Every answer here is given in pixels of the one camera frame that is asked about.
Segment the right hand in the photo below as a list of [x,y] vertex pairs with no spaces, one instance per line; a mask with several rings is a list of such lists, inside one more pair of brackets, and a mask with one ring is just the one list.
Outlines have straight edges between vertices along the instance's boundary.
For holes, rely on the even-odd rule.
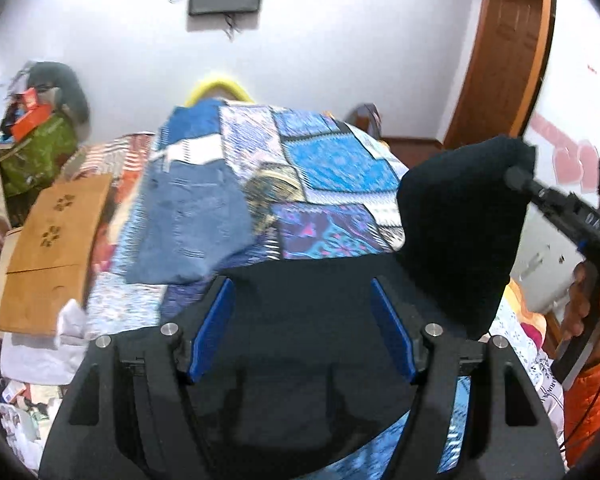
[[[569,287],[569,301],[565,310],[565,316],[562,320],[560,329],[562,330],[562,339],[569,340],[572,337],[580,336],[584,330],[584,319],[591,310],[591,294],[585,291],[586,281],[585,263],[579,263],[573,270],[573,282]],[[593,366],[600,362],[600,338],[593,348],[587,366]]]

